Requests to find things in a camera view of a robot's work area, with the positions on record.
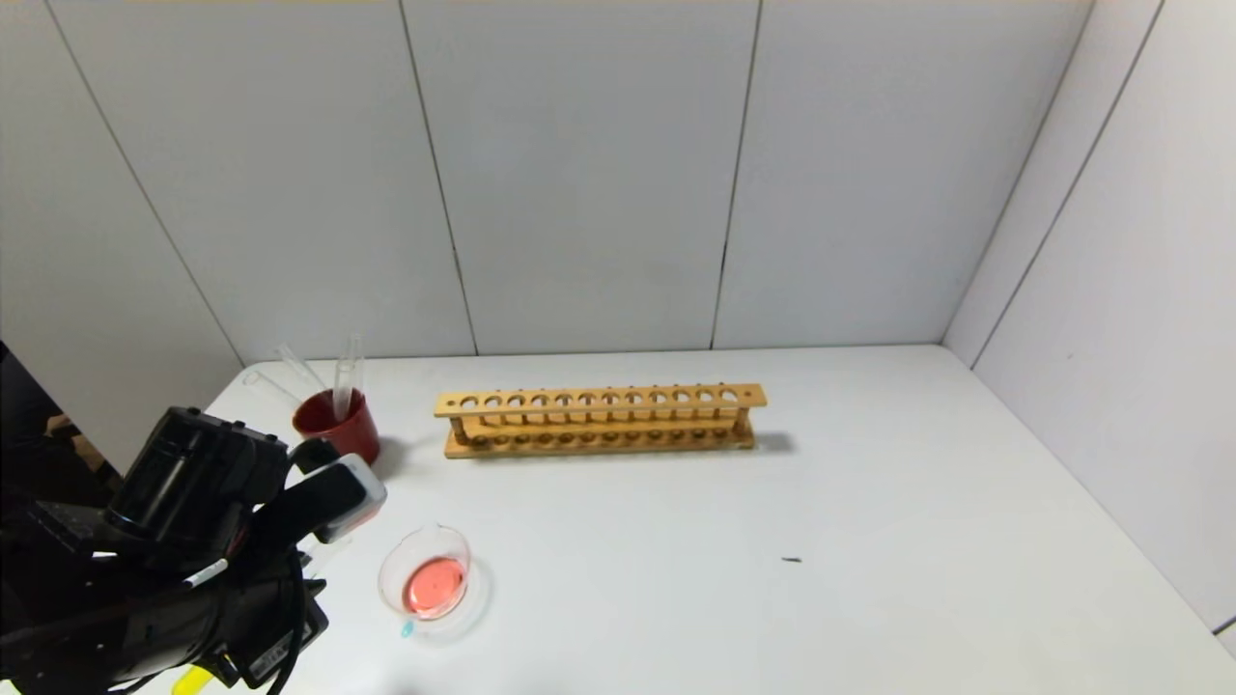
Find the pink liquid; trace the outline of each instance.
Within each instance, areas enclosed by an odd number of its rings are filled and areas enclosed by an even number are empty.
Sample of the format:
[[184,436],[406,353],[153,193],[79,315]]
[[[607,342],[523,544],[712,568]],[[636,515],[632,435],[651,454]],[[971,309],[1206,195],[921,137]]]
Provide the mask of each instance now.
[[464,584],[464,565],[452,558],[434,558],[417,568],[403,587],[403,606],[424,617],[439,617],[455,607]]

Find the clear plastic tube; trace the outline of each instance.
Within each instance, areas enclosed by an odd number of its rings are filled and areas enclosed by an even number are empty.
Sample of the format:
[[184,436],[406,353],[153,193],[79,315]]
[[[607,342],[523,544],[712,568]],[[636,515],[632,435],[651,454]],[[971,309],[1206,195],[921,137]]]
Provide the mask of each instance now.
[[283,403],[284,406],[292,408],[293,412],[300,407],[300,398],[297,398],[294,393],[283,388],[277,381],[260,371],[248,372],[245,375],[245,378],[241,380],[241,383],[253,391],[257,391],[262,396],[271,398],[272,401]]
[[314,393],[326,391],[326,385],[323,383],[321,378],[314,373],[311,369],[309,369],[309,365],[307,365],[304,360],[297,357],[297,354],[292,351],[292,348],[288,346],[287,343],[281,344],[274,349],[274,351],[278,352],[283,364],[288,365],[288,367],[290,367],[292,371],[302,378],[302,381],[315,390]]
[[347,339],[347,348],[335,362],[334,408],[335,420],[344,422],[352,407],[352,393],[360,392],[365,378],[365,356],[361,352],[361,334]]

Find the white table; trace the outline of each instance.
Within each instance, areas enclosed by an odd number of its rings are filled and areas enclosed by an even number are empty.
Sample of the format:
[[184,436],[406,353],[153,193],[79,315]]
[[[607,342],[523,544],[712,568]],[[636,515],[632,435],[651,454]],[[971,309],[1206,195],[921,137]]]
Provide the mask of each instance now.
[[[298,441],[241,376],[209,412]],[[440,391],[716,381],[764,385],[759,449],[447,461],[431,417]],[[1236,660],[941,348],[371,360],[366,391],[389,498],[326,566],[331,626],[287,693],[1236,693]],[[402,639],[376,590],[430,521],[494,581],[445,647]]]

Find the white wall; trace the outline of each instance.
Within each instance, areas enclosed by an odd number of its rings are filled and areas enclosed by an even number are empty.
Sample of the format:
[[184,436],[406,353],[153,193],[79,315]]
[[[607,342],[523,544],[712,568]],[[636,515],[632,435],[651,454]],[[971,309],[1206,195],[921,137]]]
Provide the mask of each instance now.
[[708,348],[755,0],[404,6],[481,352]]
[[41,2],[0,4],[0,320],[121,471],[241,367]]
[[1236,615],[1236,4],[1168,0],[975,371],[1211,628]]
[[766,0],[716,346],[939,341],[1088,10]]
[[1052,110],[944,345],[974,366],[1116,101],[1163,0],[1094,2]]
[[473,352],[397,2],[52,9],[241,357]]

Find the wooden test tube rack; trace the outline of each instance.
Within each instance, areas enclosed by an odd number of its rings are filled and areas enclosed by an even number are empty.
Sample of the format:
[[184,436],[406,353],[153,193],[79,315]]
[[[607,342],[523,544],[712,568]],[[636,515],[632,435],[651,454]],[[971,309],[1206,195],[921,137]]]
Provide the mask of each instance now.
[[447,459],[751,449],[758,383],[466,391],[438,397]]

